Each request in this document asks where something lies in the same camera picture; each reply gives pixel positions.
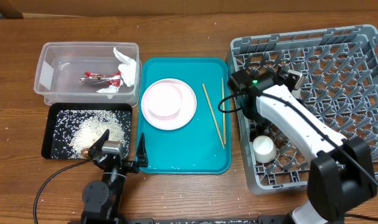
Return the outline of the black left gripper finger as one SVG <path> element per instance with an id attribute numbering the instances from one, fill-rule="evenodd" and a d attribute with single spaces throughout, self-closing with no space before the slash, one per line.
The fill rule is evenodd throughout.
<path id="1" fill-rule="evenodd" d="M 108 140 L 109 138 L 109 135 L 110 135 L 110 130 L 107 129 L 102 135 L 101 137 L 92 145 L 88 148 L 88 153 L 87 155 L 89 157 L 93 157 L 97 151 L 101 151 L 102 149 L 102 146 L 104 145 L 104 143 Z"/>
<path id="2" fill-rule="evenodd" d="M 141 133 L 138 146 L 136 148 L 136 158 L 137 158 L 137 163 L 139 167 L 148 166 L 148 155 L 146 152 L 144 133 Z"/>

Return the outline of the pink plate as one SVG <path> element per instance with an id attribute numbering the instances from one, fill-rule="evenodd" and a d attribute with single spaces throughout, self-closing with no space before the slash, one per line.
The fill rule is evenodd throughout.
<path id="1" fill-rule="evenodd" d="M 168 117 L 160 117 L 152 114 L 147 106 L 147 95 L 151 87 L 158 83 L 171 83 L 177 86 L 182 94 L 181 109 L 174 115 Z M 175 78 L 165 78 L 151 84 L 143 93 L 141 99 L 141 111 L 145 120 L 155 128 L 162 130 L 179 129 L 190 122 L 194 117 L 197 109 L 197 98 L 194 90 L 185 82 Z"/>

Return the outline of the pink small bowl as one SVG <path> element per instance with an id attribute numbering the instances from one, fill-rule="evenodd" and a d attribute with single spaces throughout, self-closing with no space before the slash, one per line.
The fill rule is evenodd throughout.
<path id="1" fill-rule="evenodd" d="M 181 109 L 182 94 L 179 88 L 171 83 L 156 84 L 150 88 L 147 97 L 148 109 L 156 116 L 172 116 Z"/>

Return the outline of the white napkin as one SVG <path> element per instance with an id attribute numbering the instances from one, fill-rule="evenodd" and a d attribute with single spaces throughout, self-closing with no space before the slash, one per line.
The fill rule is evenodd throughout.
<path id="1" fill-rule="evenodd" d="M 108 87 L 97 90 L 97 93 L 118 93 L 121 86 L 132 87 L 135 84 L 136 61 L 113 48 L 115 57 L 120 61 L 118 71 L 105 77 Z"/>

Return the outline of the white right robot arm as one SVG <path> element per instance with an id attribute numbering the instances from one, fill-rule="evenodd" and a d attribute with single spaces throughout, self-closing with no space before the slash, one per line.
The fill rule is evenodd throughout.
<path id="1" fill-rule="evenodd" d="M 309 112 L 293 95 L 302 73 L 279 68 L 260 75 L 230 74 L 227 85 L 238 109 L 257 124 L 274 124 L 309 164 L 308 200 L 286 215 L 285 223 L 343 223 L 349 211 L 377 194 L 371 150 L 347 139 Z"/>

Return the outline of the white paper cup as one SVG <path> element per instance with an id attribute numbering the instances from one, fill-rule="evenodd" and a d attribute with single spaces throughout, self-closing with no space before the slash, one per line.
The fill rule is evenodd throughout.
<path id="1" fill-rule="evenodd" d="M 255 159 L 261 163 L 268 163 L 274 160 L 277 149 L 273 140 L 268 136 L 258 136 L 253 140 Z"/>

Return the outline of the red snack wrapper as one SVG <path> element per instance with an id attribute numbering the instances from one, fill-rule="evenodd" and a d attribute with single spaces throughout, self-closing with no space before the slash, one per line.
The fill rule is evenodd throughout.
<path id="1" fill-rule="evenodd" d="M 82 77 L 79 78 L 81 82 L 89 84 L 101 84 L 107 83 L 112 86 L 119 87 L 123 84 L 121 72 L 116 72 L 111 75 L 102 75 L 99 73 L 85 72 Z"/>

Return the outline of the wooden chopstick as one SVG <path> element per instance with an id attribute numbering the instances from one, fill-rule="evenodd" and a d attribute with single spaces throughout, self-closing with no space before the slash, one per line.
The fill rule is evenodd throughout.
<path id="1" fill-rule="evenodd" d="M 225 98 L 225 93 L 224 93 L 224 78 L 222 77 L 222 99 Z M 222 102 L 221 105 L 222 109 L 225 110 L 225 103 Z M 226 121 L 225 121 L 225 113 L 222 113 L 222 122 L 223 122 L 223 142 L 224 146 L 226 145 Z"/>
<path id="2" fill-rule="evenodd" d="M 209 95 L 208 95 L 208 92 L 207 92 L 207 89 L 206 89 L 206 86 L 205 86 L 204 83 L 202 83 L 202 88 L 203 88 L 203 91 L 204 91 L 204 94 L 205 94 L 205 97 L 206 97 L 206 100 L 207 100 L 207 104 L 209 105 L 210 113 L 211 113 L 212 119 L 214 121 L 215 129 L 217 131 L 220 143 L 222 145 L 222 148 L 225 149 L 225 144 L 223 142 L 222 135 L 220 133 L 219 125 L 218 125 L 218 122 L 216 120 L 216 117 L 215 117 L 215 114 L 214 114 L 214 110 L 213 110 L 212 104 L 210 102 L 210 98 L 209 98 Z"/>

